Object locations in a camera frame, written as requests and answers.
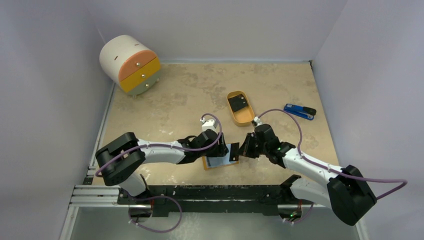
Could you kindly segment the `black credit card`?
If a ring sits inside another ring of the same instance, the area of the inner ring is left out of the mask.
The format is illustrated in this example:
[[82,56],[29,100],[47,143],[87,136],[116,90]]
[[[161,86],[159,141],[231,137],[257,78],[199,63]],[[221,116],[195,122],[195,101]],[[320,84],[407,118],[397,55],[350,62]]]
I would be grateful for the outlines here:
[[240,143],[234,142],[230,144],[229,149],[229,162],[230,163],[236,163],[239,161],[239,149],[240,149]]

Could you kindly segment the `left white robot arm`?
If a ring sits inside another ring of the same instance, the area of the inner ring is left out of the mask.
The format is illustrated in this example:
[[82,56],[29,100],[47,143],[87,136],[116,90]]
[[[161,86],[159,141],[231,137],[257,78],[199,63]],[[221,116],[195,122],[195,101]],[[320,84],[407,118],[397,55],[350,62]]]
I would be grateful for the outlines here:
[[137,139],[133,132],[116,138],[95,153],[95,176],[106,186],[119,186],[138,205],[149,199],[144,177],[136,173],[142,164],[191,164],[201,157],[224,157],[229,152],[222,133],[211,129],[172,142]]

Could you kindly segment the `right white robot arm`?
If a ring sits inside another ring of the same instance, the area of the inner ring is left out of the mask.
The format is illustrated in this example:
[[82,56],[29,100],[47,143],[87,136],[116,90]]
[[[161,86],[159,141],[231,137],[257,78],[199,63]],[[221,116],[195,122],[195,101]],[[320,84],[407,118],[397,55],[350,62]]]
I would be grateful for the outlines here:
[[280,196],[288,204],[307,200],[330,208],[345,224],[354,226],[376,203],[377,198],[362,173],[348,165],[340,167],[299,152],[294,144],[280,141],[269,124],[260,124],[246,138],[238,154],[247,158],[265,156],[284,169],[298,172],[281,185]]

